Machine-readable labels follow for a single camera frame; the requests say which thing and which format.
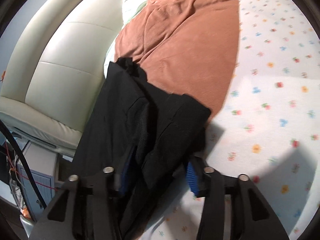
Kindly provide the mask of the black garment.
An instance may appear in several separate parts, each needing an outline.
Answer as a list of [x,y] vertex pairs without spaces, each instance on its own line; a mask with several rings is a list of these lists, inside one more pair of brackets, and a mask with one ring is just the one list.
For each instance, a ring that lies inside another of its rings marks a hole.
[[187,94],[169,94],[153,86],[131,58],[108,66],[73,158],[73,173],[92,176],[117,168],[129,144],[135,160],[124,195],[117,192],[116,221],[130,239],[156,209],[174,173],[203,150],[210,109]]

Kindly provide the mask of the orange quilted comforter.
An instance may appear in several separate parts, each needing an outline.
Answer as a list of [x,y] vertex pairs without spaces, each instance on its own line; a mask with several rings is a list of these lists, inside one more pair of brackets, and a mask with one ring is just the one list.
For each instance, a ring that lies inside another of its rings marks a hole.
[[239,0],[148,0],[120,31],[115,58],[130,57],[149,83],[188,94],[215,116],[236,67]]

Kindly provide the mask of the white bedside cabinet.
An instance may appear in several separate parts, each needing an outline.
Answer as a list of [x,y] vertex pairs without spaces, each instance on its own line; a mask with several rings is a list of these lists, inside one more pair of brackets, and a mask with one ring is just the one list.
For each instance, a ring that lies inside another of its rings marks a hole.
[[[37,144],[28,142],[23,149],[23,155],[29,165],[31,175],[35,180],[39,192],[46,202],[49,204],[55,195],[55,170],[57,164],[57,154],[49,151]],[[22,183],[22,192],[25,204],[31,218],[37,221],[44,207],[35,194],[33,187],[28,180],[25,169],[20,161],[17,162],[19,180]]]

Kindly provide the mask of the cream padded headboard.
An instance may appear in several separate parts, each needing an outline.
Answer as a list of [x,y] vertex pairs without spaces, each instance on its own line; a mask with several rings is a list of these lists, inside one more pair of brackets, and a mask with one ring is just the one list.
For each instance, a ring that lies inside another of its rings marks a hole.
[[1,120],[22,137],[73,155],[123,25],[123,0],[47,0],[11,54]]

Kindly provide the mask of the pale green pillow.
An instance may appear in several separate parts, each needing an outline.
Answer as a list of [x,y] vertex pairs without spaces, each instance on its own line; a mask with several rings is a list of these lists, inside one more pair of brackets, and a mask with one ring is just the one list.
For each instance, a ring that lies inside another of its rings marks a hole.
[[[123,0],[121,3],[121,30],[127,25],[133,18],[135,18],[141,10],[146,6],[148,0]],[[108,66],[110,62],[114,62],[116,38],[118,34],[108,42],[108,48],[106,50],[105,59],[103,63],[104,78],[107,78]]]

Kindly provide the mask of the white dotted bed sheet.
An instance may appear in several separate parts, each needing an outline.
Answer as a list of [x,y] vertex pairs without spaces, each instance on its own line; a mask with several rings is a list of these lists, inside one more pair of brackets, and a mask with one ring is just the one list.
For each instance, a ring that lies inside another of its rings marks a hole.
[[319,208],[319,38],[292,0],[239,0],[238,65],[207,162],[247,174],[290,239]]

